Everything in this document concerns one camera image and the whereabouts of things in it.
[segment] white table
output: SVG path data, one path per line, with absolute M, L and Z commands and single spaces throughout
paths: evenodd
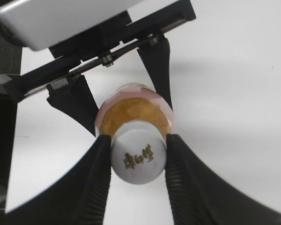
M 167 1 L 145 1 L 141 18 Z M 179 134 L 230 184 L 281 212 L 281 0 L 192 0 L 197 20 L 166 37 Z M 22 73 L 52 57 L 23 51 Z M 152 83 L 136 51 L 85 73 L 100 106 L 120 85 Z M 49 106 L 46 91 L 19 104 L 7 211 L 64 175 L 94 142 Z M 105 224 L 171 225 L 164 175 L 134 186 L 112 175 Z

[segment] screw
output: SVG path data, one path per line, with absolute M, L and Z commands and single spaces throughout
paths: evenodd
M 108 64 L 105 65 L 107 68 L 113 66 L 113 62 L 110 62 Z
M 111 67 L 113 65 L 112 56 L 106 55 L 106 56 L 102 57 L 102 62 L 103 62 L 104 66 Z
M 148 35 L 148 38 L 152 38 L 154 35 L 153 34 L 149 34 Z M 158 36 L 155 36 L 155 37 L 153 37 L 151 40 L 150 40 L 150 44 L 151 45 L 155 45 L 155 44 L 157 44 L 158 43 Z

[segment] small bottle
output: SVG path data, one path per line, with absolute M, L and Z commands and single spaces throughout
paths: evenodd
M 110 135 L 111 165 L 132 184 L 153 181 L 166 163 L 166 135 L 175 130 L 167 102 L 140 83 L 123 85 L 101 106 L 96 136 Z

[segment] gold label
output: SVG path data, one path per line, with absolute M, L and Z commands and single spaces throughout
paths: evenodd
M 151 145 L 147 145 L 146 148 L 144 148 L 142 150 L 142 155 L 135 155 L 134 158 L 133 156 L 131 156 L 129 153 L 125 154 L 125 159 L 124 159 L 124 163 L 126 166 L 126 169 L 135 169 L 135 163 L 136 164 L 144 164 L 144 159 L 148 159 L 148 162 L 151 162 L 154 158 L 153 158 L 154 152 L 152 152 L 151 150 Z
M 110 135 L 113 138 L 123 124 L 133 120 L 153 124 L 164 140 L 166 140 L 166 135 L 171 133 L 170 122 L 159 105 L 142 97 L 132 97 L 118 101 L 106 112 L 100 134 Z

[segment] white bottle cap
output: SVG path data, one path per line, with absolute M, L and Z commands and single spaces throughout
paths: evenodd
M 134 120 L 122 125 L 111 146 L 111 165 L 116 174 L 132 184 L 153 181 L 164 170 L 166 145 L 151 123 Z

